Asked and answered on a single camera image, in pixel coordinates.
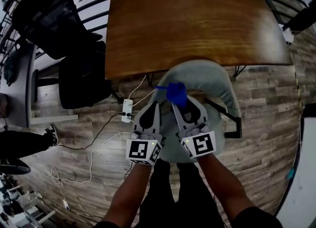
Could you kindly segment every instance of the person's leg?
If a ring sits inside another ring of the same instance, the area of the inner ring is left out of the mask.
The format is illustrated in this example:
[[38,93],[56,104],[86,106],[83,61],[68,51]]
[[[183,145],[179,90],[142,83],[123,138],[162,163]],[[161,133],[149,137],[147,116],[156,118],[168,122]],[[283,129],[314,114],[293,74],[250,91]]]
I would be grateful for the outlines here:
[[174,199],[169,183],[170,164],[158,159],[150,178],[150,188],[140,206],[137,227],[161,227],[170,224],[174,208]]
[[45,151],[58,141],[55,129],[50,126],[44,135],[30,132],[3,131],[0,133],[0,158],[22,158]]
[[224,227],[212,194],[193,163],[177,164],[180,172],[179,201],[176,203],[183,224],[195,227]]

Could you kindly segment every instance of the wooden table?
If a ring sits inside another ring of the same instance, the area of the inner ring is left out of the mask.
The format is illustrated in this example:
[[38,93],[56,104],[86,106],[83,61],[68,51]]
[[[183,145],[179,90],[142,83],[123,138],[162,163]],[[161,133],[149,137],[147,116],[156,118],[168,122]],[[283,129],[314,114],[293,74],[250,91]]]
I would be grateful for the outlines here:
[[291,65],[264,0],[111,0],[106,44],[109,79],[193,59],[222,66]]

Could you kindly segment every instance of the white power strip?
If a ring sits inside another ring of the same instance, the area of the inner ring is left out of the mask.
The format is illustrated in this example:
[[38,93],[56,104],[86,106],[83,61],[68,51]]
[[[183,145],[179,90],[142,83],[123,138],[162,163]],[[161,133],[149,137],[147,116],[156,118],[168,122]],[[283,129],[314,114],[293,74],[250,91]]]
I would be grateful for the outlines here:
[[124,99],[122,122],[130,123],[132,121],[133,100]]

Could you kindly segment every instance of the power plug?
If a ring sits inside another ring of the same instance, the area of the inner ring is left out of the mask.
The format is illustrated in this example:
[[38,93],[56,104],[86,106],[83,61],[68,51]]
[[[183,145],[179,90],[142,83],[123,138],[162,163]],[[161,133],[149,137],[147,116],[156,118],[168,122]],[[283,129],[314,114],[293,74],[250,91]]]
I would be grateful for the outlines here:
[[130,123],[132,120],[132,111],[133,111],[133,100],[124,99],[123,102],[123,111],[122,111],[122,122]]
[[63,204],[67,210],[70,210],[68,202],[66,200],[63,200]]

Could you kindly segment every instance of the black shirt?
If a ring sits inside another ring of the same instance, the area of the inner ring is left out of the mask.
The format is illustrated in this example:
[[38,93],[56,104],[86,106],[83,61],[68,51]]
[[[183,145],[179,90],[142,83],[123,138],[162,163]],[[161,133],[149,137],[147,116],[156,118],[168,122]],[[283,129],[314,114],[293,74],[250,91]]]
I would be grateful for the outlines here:
[[[136,227],[151,228],[151,225],[142,226],[139,223]],[[210,228],[217,228],[212,225],[210,218]],[[100,222],[95,228],[119,228],[117,225],[110,222]],[[281,223],[271,214],[260,210],[257,207],[249,207],[240,212],[232,221],[232,228],[282,228]]]

